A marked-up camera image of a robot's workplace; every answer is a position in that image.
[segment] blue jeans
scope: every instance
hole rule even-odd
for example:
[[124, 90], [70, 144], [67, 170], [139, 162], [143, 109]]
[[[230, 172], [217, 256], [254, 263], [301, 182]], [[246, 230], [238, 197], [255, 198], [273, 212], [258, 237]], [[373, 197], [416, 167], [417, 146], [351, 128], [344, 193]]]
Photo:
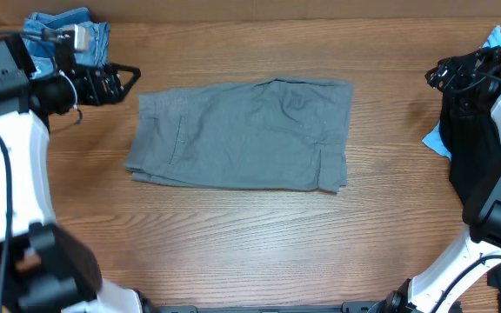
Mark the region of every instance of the blue jeans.
[[[44, 28], [58, 30], [72, 24], [78, 24], [90, 33], [89, 50], [84, 53], [75, 53], [77, 63], [98, 67], [108, 63], [110, 25], [108, 23], [91, 22], [90, 12], [86, 8], [70, 10], [56, 16], [32, 13], [28, 18], [24, 19], [23, 30], [42, 31]], [[28, 39], [24, 39], [24, 43], [34, 65], [36, 65], [37, 72], [32, 75], [33, 78], [50, 74], [53, 71], [50, 57], [55, 56], [55, 45], [53, 43], [36, 43]]]

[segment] blue denim fabric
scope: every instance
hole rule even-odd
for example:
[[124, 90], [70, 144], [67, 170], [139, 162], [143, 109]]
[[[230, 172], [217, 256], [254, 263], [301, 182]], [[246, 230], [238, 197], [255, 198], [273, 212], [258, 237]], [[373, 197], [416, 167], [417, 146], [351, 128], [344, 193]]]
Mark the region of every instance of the blue denim fabric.
[[[488, 36], [486, 42], [483, 44], [484, 48], [496, 46], [501, 46], [500, 25], [496, 26], [491, 35]], [[448, 157], [451, 160], [451, 153], [445, 148], [444, 143], [442, 143], [442, 137], [440, 137], [440, 122], [436, 124], [434, 130], [426, 135], [426, 137], [423, 139], [423, 143], [426, 144], [427, 147], [438, 153], [440, 156]]]
[[[58, 30], [67, 25], [78, 24], [90, 33], [89, 50], [84, 53], [76, 53], [77, 63], [88, 66], [103, 66], [108, 63], [108, 43], [110, 25], [108, 23], [93, 23], [90, 21], [90, 12], [86, 8], [79, 8], [52, 16], [44, 13], [32, 13], [24, 20], [23, 30], [42, 31], [44, 28]], [[53, 43], [35, 43], [24, 39], [26, 48], [36, 65], [37, 72], [34, 78], [43, 77], [52, 72], [53, 66], [49, 57], [55, 56]]]

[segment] brown wall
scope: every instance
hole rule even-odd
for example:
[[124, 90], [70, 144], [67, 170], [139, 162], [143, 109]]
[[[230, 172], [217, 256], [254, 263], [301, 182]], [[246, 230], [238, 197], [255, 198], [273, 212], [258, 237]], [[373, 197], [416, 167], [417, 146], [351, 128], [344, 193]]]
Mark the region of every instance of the brown wall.
[[0, 24], [87, 6], [109, 22], [501, 16], [501, 0], [0, 0]]

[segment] gray fabric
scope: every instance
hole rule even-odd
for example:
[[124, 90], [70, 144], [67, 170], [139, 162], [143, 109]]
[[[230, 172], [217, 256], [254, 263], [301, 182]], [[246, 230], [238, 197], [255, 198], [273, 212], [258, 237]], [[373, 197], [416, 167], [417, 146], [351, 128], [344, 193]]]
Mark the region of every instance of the gray fabric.
[[276, 78], [140, 94], [125, 162], [171, 186], [323, 189], [347, 183], [350, 83]]

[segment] folded denim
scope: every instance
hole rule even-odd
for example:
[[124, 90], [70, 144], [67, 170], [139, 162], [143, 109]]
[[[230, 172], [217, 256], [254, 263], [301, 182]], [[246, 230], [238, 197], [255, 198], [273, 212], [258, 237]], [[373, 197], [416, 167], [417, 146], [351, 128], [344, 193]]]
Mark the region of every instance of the folded denim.
[[[89, 50], [75, 54], [77, 63], [97, 67], [108, 63], [110, 25], [108, 23], [91, 22], [90, 12], [86, 8], [70, 10], [55, 16], [37, 12], [32, 13], [24, 20], [23, 30], [42, 31], [44, 28], [59, 30], [72, 24], [78, 24], [90, 33]], [[28, 39], [24, 39], [24, 43], [37, 68], [37, 72], [33, 77], [39, 78], [50, 74], [53, 71], [50, 57], [55, 56], [54, 44], [36, 43]]]
[[338, 192], [352, 93], [340, 81], [275, 78], [141, 94], [125, 167], [171, 186]]

